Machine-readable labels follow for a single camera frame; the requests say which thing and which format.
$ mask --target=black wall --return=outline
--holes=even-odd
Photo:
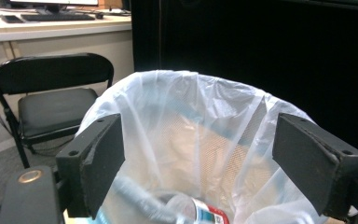
[[[297,105],[358,148],[358,10],[279,0],[131,0],[136,71],[192,70]]]

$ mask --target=trash bag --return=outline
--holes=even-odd
[[[105,91],[78,132],[96,119],[121,114],[126,160],[117,176],[139,185],[145,200],[154,200],[161,189],[175,190],[223,210],[234,224],[324,223],[327,217],[316,213],[272,159],[281,112],[311,120],[296,106],[246,84],[157,70],[134,73]],[[115,189],[118,179],[96,220],[88,221],[154,223],[152,216],[140,215],[137,205],[143,200],[127,200]]]

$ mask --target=computer mouse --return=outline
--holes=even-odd
[[[95,14],[95,18],[97,18],[98,20],[103,20],[103,13],[100,12],[100,13]]]

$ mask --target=black chair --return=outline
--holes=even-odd
[[[21,57],[0,64],[0,103],[24,168],[30,167],[24,146],[35,153],[33,144],[75,134],[98,97],[84,86],[107,81],[109,88],[113,75],[113,65],[93,53]],[[24,93],[16,116],[7,95]]]

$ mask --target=computer monitor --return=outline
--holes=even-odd
[[[10,4],[44,7],[37,10],[41,14],[61,13],[64,7],[97,7],[98,0],[9,0]]]

